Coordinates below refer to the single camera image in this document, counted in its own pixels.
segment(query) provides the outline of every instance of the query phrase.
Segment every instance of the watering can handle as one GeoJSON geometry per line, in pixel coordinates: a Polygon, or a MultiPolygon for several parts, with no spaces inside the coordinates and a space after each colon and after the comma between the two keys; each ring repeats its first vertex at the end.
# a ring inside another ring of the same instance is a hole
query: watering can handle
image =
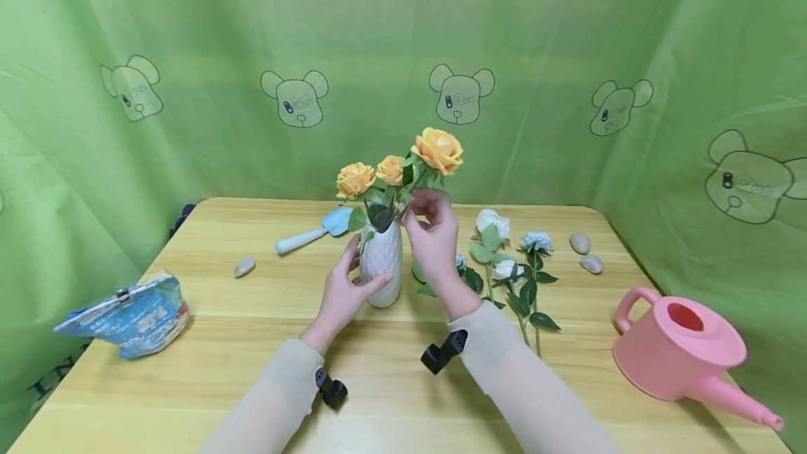
{"type": "Polygon", "coordinates": [[[619,330],[622,333],[630,330],[630,320],[628,320],[628,315],[630,314],[630,310],[632,309],[633,305],[636,304],[639,298],[649,301],[649,304],[651,305],[661,300],[661,296],[653,289],[633,288],[628,291],[625,298],[622,298],[622,301],[619,302],[619,306],[616,307],[616,325],[619,327],[619,330]]]}

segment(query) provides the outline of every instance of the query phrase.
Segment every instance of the hand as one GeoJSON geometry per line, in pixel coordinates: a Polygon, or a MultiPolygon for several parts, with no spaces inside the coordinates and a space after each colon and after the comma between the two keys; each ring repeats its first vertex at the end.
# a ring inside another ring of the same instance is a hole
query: hand
{"type": "Polygon", "coordinates": [[[439,189],[415,189],[402,224],[409,234],[415,261],[446,309],[449,320],[477,310],[482,300],[457,273],[459,224],[449,195],[439,189]],[[419,220],[418,216],[426,216],[426,221],[419,220]]]}
{"type": "Polygon", "coordinates": [[[457,274],[457,217],[449,195],[439,189],[419,188],[403,215],[403,226],[412,243],[412,253],[424,278],[432,287],[457,274]],[[418,216],[426,216],[420,221],[418,216]]]}
{"type": "Polygon", "coordinates": [[[358,267],[359,239],[359,235],[351,238],[336,267],[325,277],[319,314],[301,335],[301,340],[321,355],[325,355],[333,339],[354,318],[368,296],[382,289],[393,277],[391,273],[376,275],[367,284],[362,284],[359,277],[348,278],[358,267]]]}

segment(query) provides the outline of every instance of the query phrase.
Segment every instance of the trowel handle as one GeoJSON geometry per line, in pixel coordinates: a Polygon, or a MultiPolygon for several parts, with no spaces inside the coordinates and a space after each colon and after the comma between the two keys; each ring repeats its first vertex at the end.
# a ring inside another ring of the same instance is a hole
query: trowel handle
{"type": "Polygon", "coordinates": [[[278,254],[286,254],[287,252],[293,251],[298,247],[302,247],[313,240],[317,240],[317,238],[322,237],[327,233],[328,231],[324,228],[317,228],[317,230],[311,230],[304,232],[304,234],[285,238],[284,240],[275,243],[275,251],[277,251],[278,254]]]}

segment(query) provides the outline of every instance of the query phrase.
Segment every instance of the white rose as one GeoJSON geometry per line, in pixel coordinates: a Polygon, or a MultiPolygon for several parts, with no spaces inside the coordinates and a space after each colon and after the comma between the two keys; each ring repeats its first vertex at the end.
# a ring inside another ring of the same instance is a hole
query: white rose
{"type": "Polygon", "coordinates": [[[460,270],[465,270],[465,268],[468,266],[468,260],[465,259],[465,256],[462,254],[457,253],[457,256],[455,257],[455,265],[460,270]]]}
{"type": "Polygon", "coordinates": [[[496,213],[493,209],[482,209],[479,211],[479,215],[476,217],[476,229],[479,230],[479,234],[482,234],[482,231],[487,228],[491,223],[496,225],[496,228],[499,230],[499,236],[501,238],[510,238],[510,218],[500,216],[496,213]]]}
{"type": "Polygon", "coordinates": [[[528,231],[527,235],[521,237],[521,247],[525,249],[535,243],[535,247],[543,247],[548,252],[554,252],[552,239],[546,231],[528,231]]]}
{"type": "MultiPolygon", "coordinates": [[[[509,279],[510,274],[513,274],[513,267],[516,266],[515,259],[505,259],[505,261],[500,261],[494,268],[493,268],[493,278],[496,280],[504,280],[509,279]]],[[[519,265],[518,273],[524,273],[524,267],[519,265]]]]}

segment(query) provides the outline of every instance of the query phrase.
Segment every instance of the gray pebble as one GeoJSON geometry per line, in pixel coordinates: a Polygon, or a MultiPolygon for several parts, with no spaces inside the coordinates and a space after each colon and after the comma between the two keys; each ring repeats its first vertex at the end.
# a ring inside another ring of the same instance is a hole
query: gray pebble
{"type": "Polygon", "coordinates": [[[596,254],[588,254],[588,256],[584,256],[582,259],[580,259],[580,266],[593,274],[599,274],[605,270],[605,264],[599,256],[596,256],[596,254]]]}
{"type": "Polygon", "coordinates": [[[588,240],[586,234],[572,234],[572,237],[569,237],[569,243],[578,254],[588,254],[591,250],[591,241],[588,240]]]}
{"type": "Polygon", "coordinates": [[[238,267],[235,267],[234,272],[235,279],[239,277],[244,277],[244,275],[250,273],[253,270],[253,268],[255,268],[255,260],[253,259],[253,257],[248,256],[244,258],[243,261],[241,261],[241,263],[238,264],[238,267]]]}

